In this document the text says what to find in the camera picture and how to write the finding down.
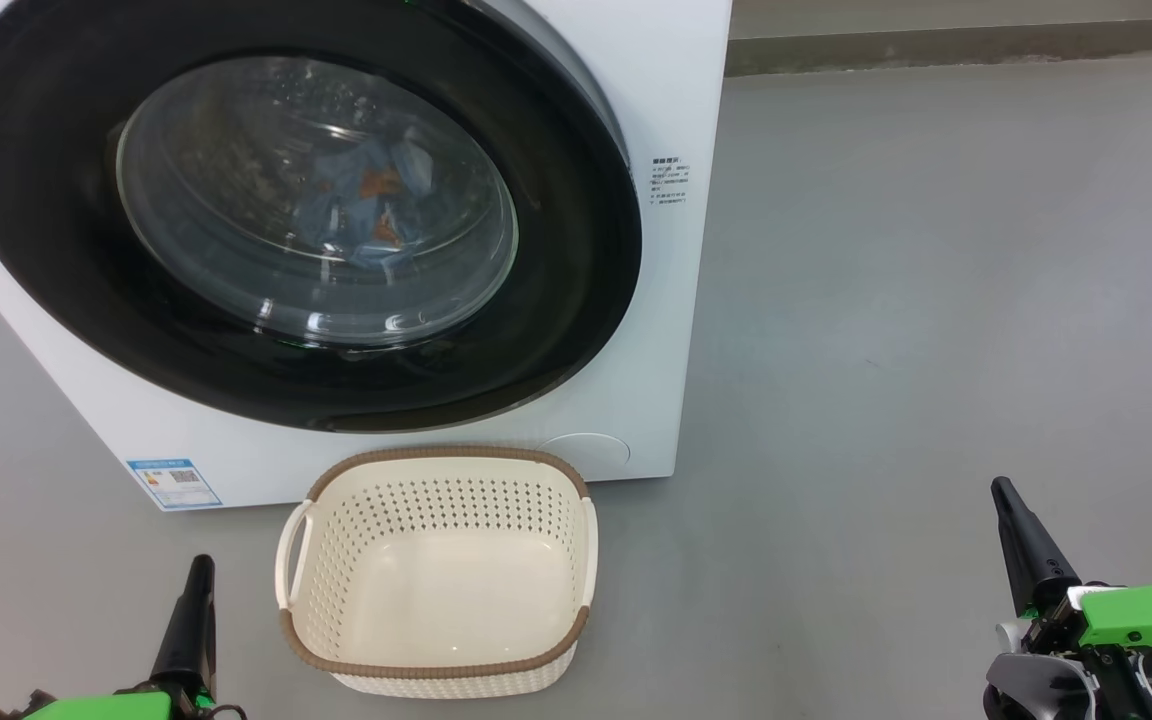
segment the white washing machine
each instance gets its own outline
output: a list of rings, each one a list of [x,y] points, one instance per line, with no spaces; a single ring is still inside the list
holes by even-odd
[[[165,510],[673,473],[728,14],[0,0],[0,313]]]

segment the basket handle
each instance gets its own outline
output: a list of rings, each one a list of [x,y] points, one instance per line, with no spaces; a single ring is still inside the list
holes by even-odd
[[[301,558],[296,562],[296,577],[291,579],[291,592],[288,593],[287,589],[287,566],[291,562],[291,541],[296,538],[296,530],[301,528],[301,521],[305,520],[306,511],[310,511],[310,507],[314,506],[314,501],[306,500],[296,506],[296,509],[291,510],[291,516],[287,520],[287,524],[283,525],[283,533],[278,538],[278,553],[274,555],[274,597],[278,598],[278,607],[280,611],[288,611],[291,608],[291,604],[296,602],[296,596],[301,590],[301,574],[305,570],[305,555],[310,546],[308,541],[301,541]],[[306,528],[305,537],[308,539],[308,533],[310,529]]]
[[[593,500],[586,497],[581,502],[585,505],[585,596],[579,602],[589,607],[594,601],[594,579],[598,578],[598,514]]]

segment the washing machine door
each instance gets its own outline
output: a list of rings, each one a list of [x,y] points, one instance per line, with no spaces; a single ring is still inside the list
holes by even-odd
[[[639,272],[616,137],[471,3],[0,15],[1,262],[109,359],[270,423],[438,427],[571,377]]]

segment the gray floor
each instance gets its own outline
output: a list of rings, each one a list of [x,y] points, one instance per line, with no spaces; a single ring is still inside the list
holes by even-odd
[[[196,552],[252,720],[978,717],[995,473],[1089,578],[1152,582],[1152,60],[744,78],[722,112],[679,472],[594,488],[561,683],[308,669],[287,510],[159,514],[0,320],[1,705],[141,680]]]

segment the white basket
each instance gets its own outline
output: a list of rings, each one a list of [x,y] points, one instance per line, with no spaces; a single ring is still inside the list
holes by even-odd
[[[274,589],[291,650],[356,691],[495,697],[567,670],[596,571],[594,506],[567,462],[417,448],[326,471],[287,520]]]

